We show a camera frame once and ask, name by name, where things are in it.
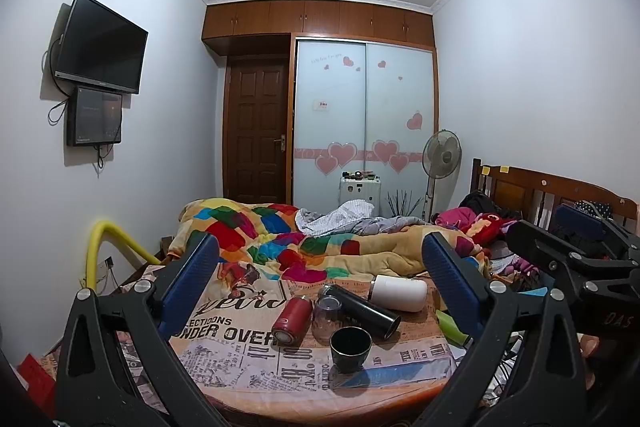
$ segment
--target wooden cabinet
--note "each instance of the wooden cabinet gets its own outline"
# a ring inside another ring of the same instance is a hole
[[[208,6],[202,39],[213,47],[222,41],[228,44],[233,36],[251,39],[265,34],[300,32],[435,47],[431,15],[329,0],[266,0]]]
[[[250,1],[236,4],[233,35],[268,33],[270,1]]]
[[[236,22],[236,4],[213,4],[207,6],[204,17],[202,38],[224,37],[234,34]]]
[[[373,36],[390,41],[405,41],[404,10],[389,6],[374,6]]]
[[[340,3],[340,35],[373,37],[373,4]]]
[[[337,34],[339,30],[340,3],[338,1],[305,1],[304,32]]]
[[[269,33],[301,32],[305,16],[305,2],[298,0],[271,1]]]
[[[431,15],[405,10],[404,31],[407,42],[435,47],[433,39],[433,18]]]

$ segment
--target black tumbler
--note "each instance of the black tumbler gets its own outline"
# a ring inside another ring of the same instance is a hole
[[[337,284],[325,284],[318,292],[318,298],[335,297],[342,304],[342,312],[356,319],[372,335],[387,340],[400,325],[400,315],[358,297]]]
[[[347,326],[331,335],[331,358],[340,373],[355,373],[362,368],[371,349],[371,335],[362,328]]]

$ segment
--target door frame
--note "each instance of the door frame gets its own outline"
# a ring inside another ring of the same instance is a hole
[[[431,52],[431,56],[433,57],[433,133],[435,134],[440,130],[440,87],[438,85],[438,54],[434,46],[409,44],[408,42],[390,41],[387,39],[378,39],[374,37],[363,39],[362,37],[357,36],[351,37],[305,32],[292,33],[289,49],[289,82],[287,86],[287,144],[285,149],[285,202],[287,204],[293,204],[293,125],[296,97],[296,64],[298,58],[298,41],[305,40],[342,41],[362,44],[386,44],[388,46],[396,46],[399,48],[412,48]]]
[[[259,62],[260,60],[281,60],[285,72],[287,72],[287,61],[289,55],[238,55],[237,57],[227,57],[225,67],[225,94],[223,98],[222,109],[222,196],[223,198],[229,197],[229,185],[226,183],[228,180],[228,130],[229,130],[229,89],[231,87],[231,68],[240,63]],[[287,99],[289,98],[290,80],[287,79]],[[287,126],[289,125],[289,114],[287,113]],[[287,187],[289,187],[289,177],[287,174],[287,157],[289,155],[289,142],[286,143],[285,149],[285,198],[289,201],[287,196]]]

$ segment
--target red thermos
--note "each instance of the red thermos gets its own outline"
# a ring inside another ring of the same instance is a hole
[[[302,339],[313,307],[313,302],[306,295],[289,299],[271,327],[271,333],[279,344],[295,344]]]

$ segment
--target wooden headboard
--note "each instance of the wooden headboard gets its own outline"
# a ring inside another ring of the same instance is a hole
[[[632,230],[636,228],[635,222],[638,220],[636,202],[621,198],[606,188],[544,172],[486,166],[478,158],[474,159],[471,173],[473,190],[482,190],[498,206],[521,211],[524,219],[538,226],[543,226],[541,221],[545,213],[552,215],[559,204],[580,200],[609,203],[614,218]]]

